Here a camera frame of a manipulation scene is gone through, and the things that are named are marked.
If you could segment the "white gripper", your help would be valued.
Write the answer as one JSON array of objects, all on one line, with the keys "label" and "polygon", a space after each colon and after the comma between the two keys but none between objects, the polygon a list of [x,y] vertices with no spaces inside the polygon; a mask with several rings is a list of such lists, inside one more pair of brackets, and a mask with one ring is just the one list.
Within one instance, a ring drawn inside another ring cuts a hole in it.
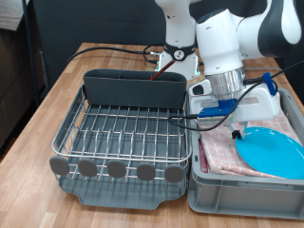
[{"label": "white gripper", "polygon": [[246,137],[248,122],[272,120],[278,115],[276,89],[272,92],[265,84],[247,85],[242,90],[232,93],[232,98],[217,97],[206,83],[198,83],[188,89],[190,114],[196,115],[201,124],[229,124],[232,138]]}]

